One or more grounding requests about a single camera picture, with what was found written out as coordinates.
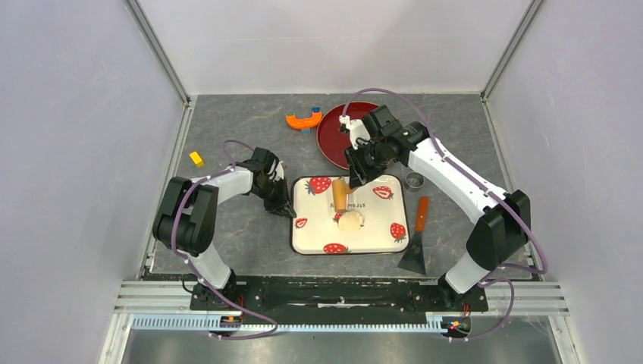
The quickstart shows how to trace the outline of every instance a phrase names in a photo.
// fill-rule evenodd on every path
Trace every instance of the orange curved object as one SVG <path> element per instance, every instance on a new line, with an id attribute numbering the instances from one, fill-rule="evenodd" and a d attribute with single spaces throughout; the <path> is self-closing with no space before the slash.
<path id="1" fill-rule="evenodd" d="M 323 116 L 319 108 L 312 108 L 312 115 L 309 118 L 299 119 L 295 114 L 288 114 L 286 115 L 286 122 L 293 129 L 310 129 L 311 127 L 316 127 L 322 121 Z"/>

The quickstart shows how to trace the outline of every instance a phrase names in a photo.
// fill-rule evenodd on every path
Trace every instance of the metal cup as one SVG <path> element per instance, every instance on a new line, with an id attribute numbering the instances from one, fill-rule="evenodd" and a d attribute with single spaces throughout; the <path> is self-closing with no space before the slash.
<path id="1" fill-rule="evenodd" d="M 418 172 L 409 172 L 404 177 L 404 188 L 409 192 L 418 192 L 424 186 L 424 176 Z"/>

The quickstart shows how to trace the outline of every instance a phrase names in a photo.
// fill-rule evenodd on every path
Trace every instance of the yellow block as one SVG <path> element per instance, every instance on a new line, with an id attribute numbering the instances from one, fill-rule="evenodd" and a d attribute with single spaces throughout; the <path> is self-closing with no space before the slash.
<path id="1" fill-rule="evenodd" d="M 190 153 L 190 158 L 192 159 L 192 162 L 196 165 L 196 167 L 203 167 L 205 165 L 205 162 L 203 161 L 203 158 L 201 158 L 201 155 L 197 152 L 191 152 Z"/>

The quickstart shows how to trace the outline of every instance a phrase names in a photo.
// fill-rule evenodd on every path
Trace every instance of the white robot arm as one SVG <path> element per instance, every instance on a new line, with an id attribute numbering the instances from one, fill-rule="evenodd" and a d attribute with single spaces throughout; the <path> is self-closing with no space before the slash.
<path id="1" fill-rule="evenodd" d="M 198 186 L 186 207 L 190 214 L 177 210 L 188 188 L 202 177 L 187 180 L 174 177 L 165 190 L 156 215 L 152 234 L 171 249 L 174 219 L 181 214 L 177 228 L 177 250 L 186 256 L 200 274 L 215 288 L 223 288 L 231 269 L 211 244 L 215 232 L 217 206 L 237 195 L 256 194 L 264 200 L 266 211 L 295 218 L 284 169 L 279 159 L 267 149 L 256 148 L 252 158 L 230 166 L 218 176 Z"/>
<path id="2" fill-rule="evenodd" d="M 362 120 L 340 117 L 340 131 L 350 135 L 352 144 L 344 151 L 351 188 L 379 177 L 390 162 L 401 162 L 443 190 L 475 224 L 466 244 L 467 253 L 438 281 L 444 287 L 446 301 L 457 301 L 527 243 L 525 232 L 489 194 L 504 196 L 505 202 L 527 225 L 530 224 L 529 198 L 519 190 L 508 194 L 477 175 L 449 153 L 440 140 L 431 140 L 424 125 L 412 122 L 403 127 L 386 106 L 380 106 Z M 485 189 L 454 165 L 473 176 Z"/>

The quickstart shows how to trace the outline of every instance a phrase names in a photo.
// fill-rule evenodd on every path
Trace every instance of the white wall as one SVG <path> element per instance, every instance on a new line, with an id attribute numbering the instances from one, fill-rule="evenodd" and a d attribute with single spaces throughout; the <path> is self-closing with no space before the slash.
<path id="1" fill-rule="evenodd" d="M 141 0 L 192 94 L 480 91 L 529 0 Z"/>
<path id="2" fill-rule="evenodd" d="M 545 2 L 491 97 L 589 363 L 643 362 L 643 2 Z"/>
<path id="3" fill-rule="evenodd" d="M 181 105 L 122 1 L 0 8 L 0 362 L 96 362 Z"/>

